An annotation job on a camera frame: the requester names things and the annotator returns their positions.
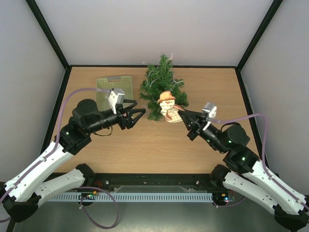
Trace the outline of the brown gingerbread ornament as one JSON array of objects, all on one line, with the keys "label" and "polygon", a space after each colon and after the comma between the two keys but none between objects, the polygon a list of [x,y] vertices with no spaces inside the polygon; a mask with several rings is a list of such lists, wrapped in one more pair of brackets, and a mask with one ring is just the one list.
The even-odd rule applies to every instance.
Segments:
[{"label": "brown gingerbread ornament", "polygon": [[168,123],[178,123],[182,122],[179,111],[184,111],[184,109],[175,103],[176,98],[172,96],[170,91],[164,91],[160,94],[159,106],[161,108],[160,113],[165,118]]}]

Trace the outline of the small green christmas tree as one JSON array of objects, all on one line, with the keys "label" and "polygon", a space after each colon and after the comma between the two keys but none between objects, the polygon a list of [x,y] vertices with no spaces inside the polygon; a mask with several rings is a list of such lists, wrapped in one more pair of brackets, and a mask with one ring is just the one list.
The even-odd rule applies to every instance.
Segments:
[{"label": "small green christmas tree", "polygon": [[157,102],[164,91],[170,91],[176,98],[175,103],[182,108],[189,105],[188,96],[185,91],[184,81],[174,76],[172,57],[162,54],[158,65],[149,64],[145,79],[140,84],[141,100],[145,101],[147,119],[161,121],[164,117],[160,113],[160,106]]}]

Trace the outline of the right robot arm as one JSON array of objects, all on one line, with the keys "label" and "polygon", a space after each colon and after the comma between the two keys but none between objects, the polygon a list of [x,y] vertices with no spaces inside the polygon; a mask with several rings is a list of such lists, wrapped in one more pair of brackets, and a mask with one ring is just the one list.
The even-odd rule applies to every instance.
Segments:
[{"label": "right robot arm", "polygon": [[188,137],[198,136],[221,154],[224,165],[218,164],[210,174],[215,189],[233,190],[266,209],[284,228],[296,232],[309,224],[309,198],[282,181],[247,147],[250,141],[240,119],[215,119],[216,107],[205,106],[202,113],[179,112]]}]

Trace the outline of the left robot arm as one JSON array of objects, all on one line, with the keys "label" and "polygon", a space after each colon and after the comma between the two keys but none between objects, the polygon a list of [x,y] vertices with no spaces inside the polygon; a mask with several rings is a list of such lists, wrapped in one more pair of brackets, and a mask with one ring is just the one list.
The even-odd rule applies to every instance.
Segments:
[{"label": "left robot arm", "polygon": [[80,101],[68,124],[46,150],[17,177],[0,184],[0,201],[12,220],[22,222],[54,196],[92,185],[95,173],[85,163],[52,180],[47,178],[87,146],[91,142],[91,134],[116,124],[122,130],[134,127],[146,110],[136,109],[135,100],[125,99],[124,102],[129,106],[123,107],[120,102],[109,110],[99,111],[94,100]]}]

